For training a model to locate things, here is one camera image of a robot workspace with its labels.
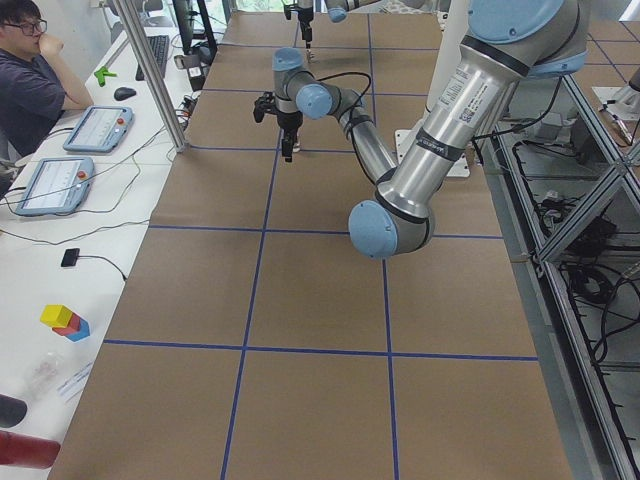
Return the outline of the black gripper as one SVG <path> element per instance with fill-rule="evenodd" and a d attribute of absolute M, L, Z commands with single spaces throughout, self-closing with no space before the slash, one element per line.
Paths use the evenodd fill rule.
<path fill-rule="evenodd" d="M 281 157 L 285 162 L 291 162 L 293 160 L 292 151 L 293 145 L 299 142 L 298 129 L 303 125 L 303 114 L 299 111 L 296 112 L 282 112 L 277 113 L 277 123 L 279 127 L 284 131 L 281 138 Z"/>
<path fill-rule="evenodd" d="M 301 24 L 302 37 L 305 42 L 305 48 L 311 48 L 313 42 L 313 32 L 311 22 L 313 21 L 313 9 L 303 8 L 298 11 L 298 21 Z"/>

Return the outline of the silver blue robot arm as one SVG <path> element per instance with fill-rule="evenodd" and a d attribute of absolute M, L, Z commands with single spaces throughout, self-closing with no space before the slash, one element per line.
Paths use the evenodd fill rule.
<path fill-rule="evenodd" d="M 327 14 L 333 23 L 338 23 L 346 19 L 347 13 L 358 8 L 374 4 L 375 0 L 326 0 L 323 4 Z M 315 16 L 315 2 L 313 0 L 290 1 L 283 4 L 285 18 L 290 20 L 296 15 L 301 37 L 306 49 L 310 49 L 313 42 L 312 21 Z"/>
<path fill-rule="evenodd" d="M 294 48 L 273 54 L 277 113 L 334 117 L 375 186 L 374 199 L 359 202 L 348 219 L 361 254 L 386 259 L 429 242 L 432 196 L 506 90 L 525 78 L 560 77 L 584 65 L 590 10 L 588 1 L 470 2 L 460 62 L 401 160 L 392 157 L 355 92 L 317 80 Z"/>

